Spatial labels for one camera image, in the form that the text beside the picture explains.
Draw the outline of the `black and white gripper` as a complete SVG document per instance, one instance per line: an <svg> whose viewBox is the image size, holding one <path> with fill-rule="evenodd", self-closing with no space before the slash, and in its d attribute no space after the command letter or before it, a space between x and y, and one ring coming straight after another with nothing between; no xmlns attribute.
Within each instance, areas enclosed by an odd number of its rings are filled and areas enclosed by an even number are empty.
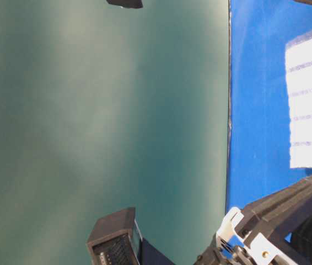
<svg viewBox="0 0 312 265"><path fill-rule="evenodd" d="M196 264L312 264L312 175L232 208Z"/></svg>

